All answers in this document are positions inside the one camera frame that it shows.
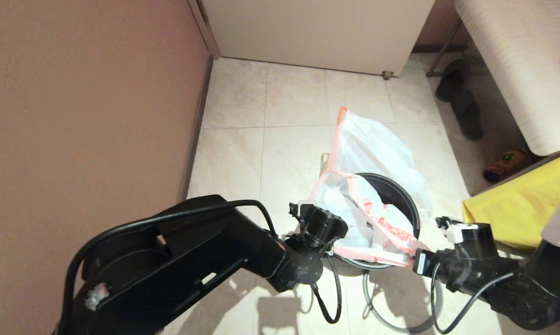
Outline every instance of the black slipper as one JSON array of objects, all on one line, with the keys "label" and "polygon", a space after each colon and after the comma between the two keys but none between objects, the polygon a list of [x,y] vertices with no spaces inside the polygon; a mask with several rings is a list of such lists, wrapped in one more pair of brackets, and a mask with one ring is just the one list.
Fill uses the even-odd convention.
[{"label": "black slipper", "polygon": [[470,66],[464,60],[454,60],[443,72],[435,96],[445,102],[452,101],[452,94],[461,89],[470,74]]},{"label": "black slipper", "polygon": [[462,133],[468,140],[482,139],[480,112],[471,91],[460,89],[452,95],[452,109],[460,124]]}]

